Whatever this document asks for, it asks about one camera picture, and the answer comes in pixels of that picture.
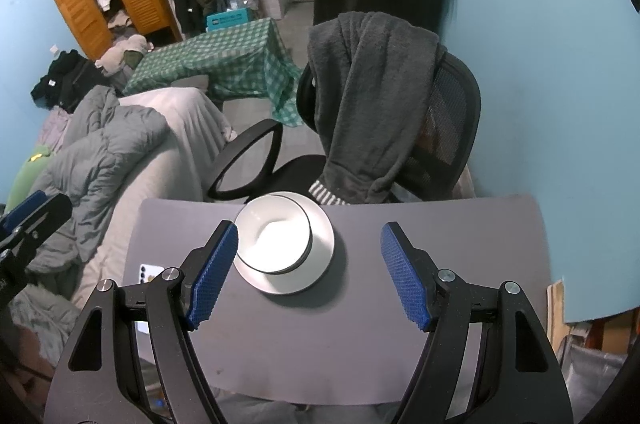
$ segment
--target white bowl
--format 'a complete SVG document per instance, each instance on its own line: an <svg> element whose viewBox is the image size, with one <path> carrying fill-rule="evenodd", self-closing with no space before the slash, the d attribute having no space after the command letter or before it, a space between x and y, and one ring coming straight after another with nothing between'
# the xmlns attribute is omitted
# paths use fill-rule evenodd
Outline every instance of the white bowl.
<svg viewBox="0 0 640 424"><path fill-rule="evenodd" d="M247 266L236 257L234 265L246 282L267 294L294 294L311 287L327 270L334 255L334 229L322 208L303 195L288 191L272 193L296 201L305 210L311 223L312 245L308 257L292 271L265 274Z"/></svg>
<svg viewBox="0 0 640 424"><path fill-rule="evenodd" d="M238 257L260 273L288 273L309 254L309 219L289 198L265 195L252 200L238 213L236 226Z"/></svg>

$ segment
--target metal screw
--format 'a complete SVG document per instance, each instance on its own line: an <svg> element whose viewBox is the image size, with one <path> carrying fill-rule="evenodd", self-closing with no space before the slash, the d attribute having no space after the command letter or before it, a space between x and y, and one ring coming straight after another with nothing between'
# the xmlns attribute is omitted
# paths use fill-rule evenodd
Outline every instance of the metal screw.
<svg viewBox="0 0 640 424"><path fill-rule="evenodd" d="M101 279L95 286L100 292L107 292L111 287L113 287L113 281L110 279Z"/></svg>
<svg viewBox="0 0 640 424"><path fill-rule="evenodd" d="M456 273L449 269L441 269L438 271L438 278L442 281L453 281L456 279Z"/></svg>
<svg viewBox="0 0 640 424"><path fill-rule="evenodd" d="M518 292L520 292L520 286L514 281L508 281L507 283L505 283L504 289L509 294L517 294Z"/></svg>
<svg viewBox="0 0 640 424"><path fill-rule="evenodd" d="M162 271L162 279L171 281L172 279L176 279L179 274L180 271L178 269L176 269L175 267L171 267Z"/></svg>

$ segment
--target white bedsheet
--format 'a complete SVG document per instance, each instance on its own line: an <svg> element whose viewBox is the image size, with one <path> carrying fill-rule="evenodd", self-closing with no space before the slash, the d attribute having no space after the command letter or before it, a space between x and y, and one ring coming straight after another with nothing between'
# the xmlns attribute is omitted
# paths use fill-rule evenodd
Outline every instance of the white bedsheet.
<svg viewBox="0 0 640 424"><path fill-rule="evenodd" d="M76 306L86 303L95 284L104 278L122 285L127 249L142 201L148 198L202 201L210 186L213 160L235 137L229 122L201 91L167 88L120 100L160 112L171 133L142 160L120 189L118 202L102 244L84 266Z"/></svg>

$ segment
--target teal storage box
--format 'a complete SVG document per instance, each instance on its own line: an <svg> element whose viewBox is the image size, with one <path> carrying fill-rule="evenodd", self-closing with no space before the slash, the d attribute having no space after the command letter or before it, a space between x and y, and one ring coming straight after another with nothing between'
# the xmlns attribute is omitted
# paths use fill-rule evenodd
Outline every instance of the teal storage box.
<svg viewBox="0 0 640 424"><path fill-rule="evenodd" d="M210 14L207 17L207 32L223 27L239 26L246 24L251 18L249 9L243 8L235 11L225 11L224 13Z"/></svg>

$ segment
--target chair armrest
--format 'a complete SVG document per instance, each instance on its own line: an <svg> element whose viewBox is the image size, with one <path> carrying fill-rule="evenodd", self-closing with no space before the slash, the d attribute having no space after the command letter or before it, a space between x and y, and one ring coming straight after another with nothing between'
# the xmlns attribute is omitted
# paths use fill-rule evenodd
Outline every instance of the chair armrest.
<svg viewBox="0 0 640 424"><path fill-rule="evenodd" d="M307 63L302 71L302 76L298 83L298 92L296 93L296 108L298 114L302 117L305 125L311 130L316 131L316 86L314 85L314 76L311 67Z"/></svg>
<svg viewBox="0 0 640 424"><path fill-rule="evenodd" d="M219 191L218 187L225 173L249 148L254 146L265 135L273 132L271 148L260 173L249 184L229 191ZM218 154L213 162L212 178L213 182L209 188L209 197L215 200L233 200L249 196L256 188L260 187L265 179L272 173L278 160L280 145L282 144L282 124L273 119L264 119L251 128L247 128L233 141L228 143Z"/></svg>

